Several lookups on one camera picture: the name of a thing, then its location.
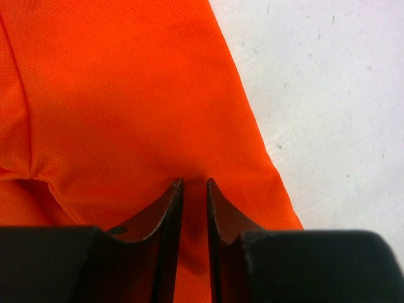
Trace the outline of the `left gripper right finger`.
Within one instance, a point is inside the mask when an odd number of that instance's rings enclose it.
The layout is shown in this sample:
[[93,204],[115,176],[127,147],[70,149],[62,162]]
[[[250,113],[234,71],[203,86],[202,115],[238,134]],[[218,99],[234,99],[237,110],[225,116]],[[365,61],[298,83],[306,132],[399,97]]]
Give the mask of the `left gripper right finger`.
[[266,230],[207,183],[213,302],[402,302],[403,273],[366,230]]

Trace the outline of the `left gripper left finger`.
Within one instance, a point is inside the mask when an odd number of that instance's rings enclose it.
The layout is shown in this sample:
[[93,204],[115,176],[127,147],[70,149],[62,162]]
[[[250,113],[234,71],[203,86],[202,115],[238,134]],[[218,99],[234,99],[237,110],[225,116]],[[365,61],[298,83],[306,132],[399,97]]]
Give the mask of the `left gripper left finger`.
[[2,302],[172,302],[184,181],[135,216],[96,226],[2,227]]

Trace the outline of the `orange t shirt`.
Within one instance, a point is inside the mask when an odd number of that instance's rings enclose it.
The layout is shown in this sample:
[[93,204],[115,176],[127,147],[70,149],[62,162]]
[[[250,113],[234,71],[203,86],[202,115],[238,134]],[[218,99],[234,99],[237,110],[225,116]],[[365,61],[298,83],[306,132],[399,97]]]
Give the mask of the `orange t shirt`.
[[185,181],[176,302],[209,302],[206,182],[300,229],[208,1],[1,2],[1,224],[109,229]]

